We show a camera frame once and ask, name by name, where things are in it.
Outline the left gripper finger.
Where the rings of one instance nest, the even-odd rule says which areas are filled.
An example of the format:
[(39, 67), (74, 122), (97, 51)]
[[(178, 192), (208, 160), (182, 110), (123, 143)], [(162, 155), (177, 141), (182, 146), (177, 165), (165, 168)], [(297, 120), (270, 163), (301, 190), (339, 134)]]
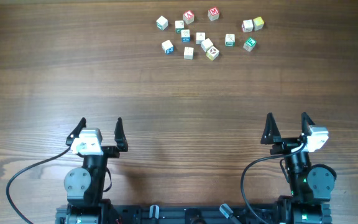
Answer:
[(79, 134), (83, 128), (86, 127), (86, 118), (82, 117), (76, 128), (67, 136), (66, 145), (71, 146), (75, 138), (79, 137)]
[(120, 151), (127, 151), (127, 139), (124, 133), (124, 127), (121, 117), (117, 119), (116, 127), (114, 130), (114, 140), (116, 142), (116, 147)]

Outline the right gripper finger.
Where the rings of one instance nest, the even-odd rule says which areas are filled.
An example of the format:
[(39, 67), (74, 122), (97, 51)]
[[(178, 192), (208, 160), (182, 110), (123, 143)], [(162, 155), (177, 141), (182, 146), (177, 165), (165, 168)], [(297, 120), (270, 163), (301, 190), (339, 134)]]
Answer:
[(313, 120), (309, 117), (309, 115), (306, 112), (303, 112), (301, 114), (301, 132), (304, 135), (309, 136), (310, 135), (310, 128), (309, 126), (314, 126), (315, 123)]
[(277, 124), (272, 113), (268, 113), (265, 122), (265, 129), (263, 131), (260, 143), (261, 144), (276, 144), (281, 141), (281, 134), (278, 130)]

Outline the green F block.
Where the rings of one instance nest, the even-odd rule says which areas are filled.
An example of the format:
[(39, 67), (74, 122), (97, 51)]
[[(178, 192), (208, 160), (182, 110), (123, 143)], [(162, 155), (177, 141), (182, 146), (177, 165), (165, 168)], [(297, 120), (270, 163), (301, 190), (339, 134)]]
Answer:
[(248, 51), (248, 52), (251, 52), (252, 49), (256, 46), (257, 44), (257, 41), (251, 37), (249, 37), (245, 42), (244, 42), (244, 45), (243, 45), (243, 48)]

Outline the blue edged white block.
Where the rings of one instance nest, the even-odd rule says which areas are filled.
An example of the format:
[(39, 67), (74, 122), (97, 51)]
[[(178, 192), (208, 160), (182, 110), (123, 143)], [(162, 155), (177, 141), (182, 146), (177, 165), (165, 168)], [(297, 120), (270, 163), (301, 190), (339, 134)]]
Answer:
[(173, 53), (174, 46), (170, 40), (166, 40), (165, 42), (162, 42), (162, 49), (166, 54), (170, 54)]

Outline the plain white block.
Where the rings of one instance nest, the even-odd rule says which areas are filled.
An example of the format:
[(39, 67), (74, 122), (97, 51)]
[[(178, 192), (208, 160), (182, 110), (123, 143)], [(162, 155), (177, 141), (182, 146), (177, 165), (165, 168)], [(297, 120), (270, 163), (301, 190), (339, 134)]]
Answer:
[(204, 50), (204, 52), (207, 52), (214, 44), (210, 39), (205, 39), (201, 42), (201, 48)]

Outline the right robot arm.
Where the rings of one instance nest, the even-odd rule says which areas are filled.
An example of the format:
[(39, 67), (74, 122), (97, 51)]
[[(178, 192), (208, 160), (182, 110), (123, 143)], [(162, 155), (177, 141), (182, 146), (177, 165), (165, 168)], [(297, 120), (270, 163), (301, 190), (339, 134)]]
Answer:
[(321, 149), (328, 139), (328, 129), (316, 125), (306, 113), (301, 115), (301, 135), (282, 138), (273, 114), (267, 114), (260, 143), (272, 145), (272, 156), (284, 156), (285, 165), (280, 167), (291, 190), (290, 196), (281, 196), (274, 203), (270, 219), (272, 223), (333, 222), (328, 202), (337, 174), (327, 165), (313, 165), (309, 157), (310, 153)]

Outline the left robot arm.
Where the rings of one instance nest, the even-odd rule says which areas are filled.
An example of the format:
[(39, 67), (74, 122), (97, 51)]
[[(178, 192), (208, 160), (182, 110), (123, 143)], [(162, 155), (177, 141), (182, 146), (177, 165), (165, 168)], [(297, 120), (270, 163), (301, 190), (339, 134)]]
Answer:
[(110, 199), (103, 199), (105, 177), (111, 175), (108, 159), (118, 158), (129, 147), (122, 118), (118, 118), (114, 130), (114, 146), (102, 146), (103, 137), (98, 128), (88, 128), (82, 118), (68, 135), (66, 145), (77, 156), (83, 158), (80, 168), (72, 169), (64, 179), (68, 205), (57, 208), (55, 223), (59, 224), (105, 224), (121, 223), (121, 216)]

